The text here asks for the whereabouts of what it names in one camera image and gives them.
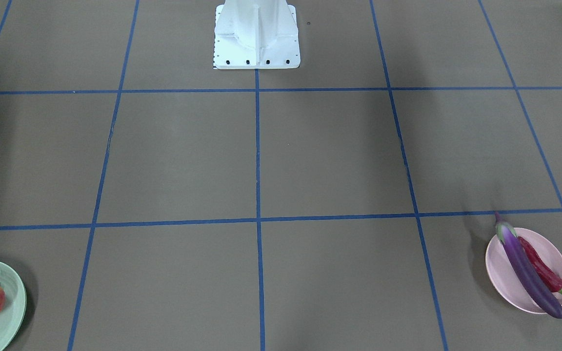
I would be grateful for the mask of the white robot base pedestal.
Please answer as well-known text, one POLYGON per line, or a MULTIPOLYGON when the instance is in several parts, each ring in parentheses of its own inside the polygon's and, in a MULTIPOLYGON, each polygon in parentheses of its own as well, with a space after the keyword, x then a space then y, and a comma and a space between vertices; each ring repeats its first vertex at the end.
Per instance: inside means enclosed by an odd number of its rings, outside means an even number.
POLYGON ((285 0, 226 0, 215 11, 213 68, 295 69, 301 64, 295 6, 285 0))

